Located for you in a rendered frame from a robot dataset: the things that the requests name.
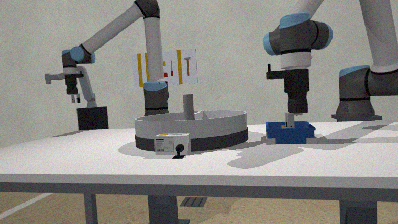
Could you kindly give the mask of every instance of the black box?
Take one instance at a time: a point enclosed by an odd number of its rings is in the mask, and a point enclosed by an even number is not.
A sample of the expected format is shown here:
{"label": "black box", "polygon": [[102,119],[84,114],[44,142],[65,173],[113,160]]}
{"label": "black box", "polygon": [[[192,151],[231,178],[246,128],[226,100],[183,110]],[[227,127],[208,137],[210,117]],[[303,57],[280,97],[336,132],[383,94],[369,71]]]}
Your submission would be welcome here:
{"label": "black box", "polygon": [[79,130],[109,129],[106,107],[78,108]]}

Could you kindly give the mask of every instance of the blue bin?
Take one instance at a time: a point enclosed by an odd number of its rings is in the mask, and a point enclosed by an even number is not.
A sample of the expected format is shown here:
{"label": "blue bin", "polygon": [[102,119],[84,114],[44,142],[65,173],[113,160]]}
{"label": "blue bin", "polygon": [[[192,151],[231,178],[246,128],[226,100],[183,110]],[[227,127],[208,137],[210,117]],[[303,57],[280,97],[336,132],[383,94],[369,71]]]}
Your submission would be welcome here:
{"label": "blue bin", "polygon": [[315,137],[315,127],[308,121],[295,121],[295,128],[282,128],[285,122],[267,122],[267,138],[275,139],[276,144],[307,144],[307,138]]}

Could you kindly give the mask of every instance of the table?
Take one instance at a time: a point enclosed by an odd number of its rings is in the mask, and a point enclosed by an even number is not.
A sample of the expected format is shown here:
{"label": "table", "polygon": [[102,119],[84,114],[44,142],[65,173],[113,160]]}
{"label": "table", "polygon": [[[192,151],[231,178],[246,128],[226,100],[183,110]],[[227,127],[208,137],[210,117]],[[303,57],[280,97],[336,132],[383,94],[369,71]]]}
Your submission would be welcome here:
{"label": "table", "polygon": [[265,125],[249,140],[183,159],[139,150],[134,129],[78,131],[0,149],[0,191],[148,195],[149,220],[178,221],[177,196],[339,200],[341,223],[377,223],[376,202],[398,201],[398,123],[311,123],[308,144],[269,145]]}

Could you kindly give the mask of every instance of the table leg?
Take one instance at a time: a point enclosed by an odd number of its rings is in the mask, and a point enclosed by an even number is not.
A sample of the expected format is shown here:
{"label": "table leg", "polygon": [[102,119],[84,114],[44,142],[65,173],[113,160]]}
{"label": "table leg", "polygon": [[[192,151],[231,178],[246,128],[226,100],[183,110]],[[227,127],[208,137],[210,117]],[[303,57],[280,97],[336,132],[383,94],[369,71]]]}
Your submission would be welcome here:
{"label": "table leg", "polygon": [[189,224],[178,219],[177,196],[148,195],[149,224]]}
{"label": "table leg", "polygon": [[376,201],[340,201],[341,224],[377,224]]}
{"label": "table leg", "polygon": [[98,224],[95,194],[84,193],[84,208],[86,211],[86,224]]}

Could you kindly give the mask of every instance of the brown floor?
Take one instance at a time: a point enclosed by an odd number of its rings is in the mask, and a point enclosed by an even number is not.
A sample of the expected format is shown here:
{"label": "brown floor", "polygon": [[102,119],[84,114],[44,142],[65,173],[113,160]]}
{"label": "brown floor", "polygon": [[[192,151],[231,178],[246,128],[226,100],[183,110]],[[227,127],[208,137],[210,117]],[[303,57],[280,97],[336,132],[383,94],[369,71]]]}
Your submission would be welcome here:
{"label": "brown floor", "polygon": [[[0,214],[40,193],[0,193]],[[209,197],[204,207],[180,207],[190,224],[339,223],[338,201]],[[100,224],[148,224],[145,195],[97,195]],[[85,224],[82,194],[52,194],[4,219],[0,224]],[[378,203],[378,224],[398,224],[398,203]]]}

